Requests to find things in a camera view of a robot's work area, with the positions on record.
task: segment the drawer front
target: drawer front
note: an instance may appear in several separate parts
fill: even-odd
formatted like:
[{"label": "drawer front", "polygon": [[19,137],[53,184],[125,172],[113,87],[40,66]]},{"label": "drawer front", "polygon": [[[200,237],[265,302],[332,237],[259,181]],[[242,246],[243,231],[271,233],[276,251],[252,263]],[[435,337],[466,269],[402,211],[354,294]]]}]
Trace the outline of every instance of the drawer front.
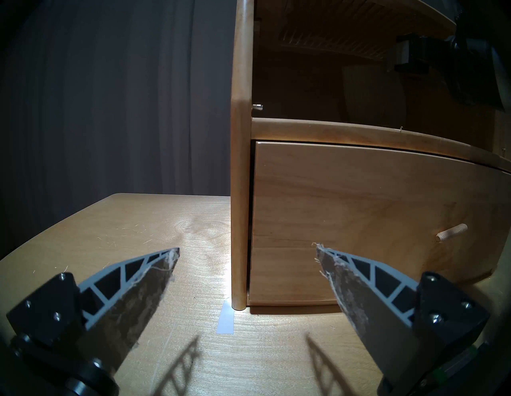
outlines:
[{"label": "drawer front", "polygon": [[[511,175],[457,159],[340,145],[257,142],[249,299],[331,304],[314,242],[453,282],[495,269],[511,225]],[[436,234],[464,223],[442,243]]]}]

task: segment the gray curtain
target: gray curtain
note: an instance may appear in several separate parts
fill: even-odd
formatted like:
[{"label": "gray curtain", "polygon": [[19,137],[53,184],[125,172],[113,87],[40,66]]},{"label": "gray curtain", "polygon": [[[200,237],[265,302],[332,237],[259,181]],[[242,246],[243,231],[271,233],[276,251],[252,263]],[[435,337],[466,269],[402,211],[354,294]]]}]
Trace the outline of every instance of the gray curtain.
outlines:
[{"label": "gray curtain", "polygon": [[117,192],[229,195],[236,0],[55,0],[2,59],[15,245]]}]

